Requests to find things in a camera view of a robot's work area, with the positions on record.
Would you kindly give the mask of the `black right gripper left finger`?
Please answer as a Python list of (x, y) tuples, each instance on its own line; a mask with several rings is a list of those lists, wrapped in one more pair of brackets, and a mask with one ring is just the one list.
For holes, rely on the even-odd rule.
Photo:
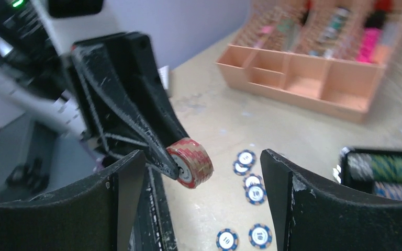
[(136, 150), (63, 188), (0, 203), (0, 250), (127, 250), (145, 163)]

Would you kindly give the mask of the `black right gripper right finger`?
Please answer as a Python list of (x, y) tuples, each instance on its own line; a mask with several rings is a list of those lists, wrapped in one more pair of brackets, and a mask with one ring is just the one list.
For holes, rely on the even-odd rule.
[(279, 250), (402, 250), (402, 201), (377, 197), (260, 156)]

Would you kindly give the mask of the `red 5 chip stack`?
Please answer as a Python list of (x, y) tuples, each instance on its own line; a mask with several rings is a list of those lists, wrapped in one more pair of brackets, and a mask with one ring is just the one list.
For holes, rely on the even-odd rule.
[(214, 172), (213, 163), (201, 144), (183, 138), (166, 148), (178, 166), (177, 181), (188, 189), (206, 182)]

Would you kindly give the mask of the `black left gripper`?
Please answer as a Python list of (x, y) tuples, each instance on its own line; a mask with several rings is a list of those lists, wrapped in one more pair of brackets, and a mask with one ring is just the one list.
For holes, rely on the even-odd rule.
[(134, 31), (76, 41), (70, 64), (64, 71), (86, 137), (116, 159), (142, 150), (148, 167), (176, 180), (178, 166), (166, 149), (189, 135), (162, 86), (151, 38)]

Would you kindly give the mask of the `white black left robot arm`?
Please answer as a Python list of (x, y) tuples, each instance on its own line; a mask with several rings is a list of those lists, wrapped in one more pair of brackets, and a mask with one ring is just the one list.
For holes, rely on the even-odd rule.
[(32, 1), (0, 1), (0, 77), (36, 96), (71, 92), (85, 129), (114, 158), (142, 150), (147, 165), (179, 179), (189, 167), (177, 154), (188, 134), (162, 85), (151, 39), (118, 32), (77, 41), (59, 55)]

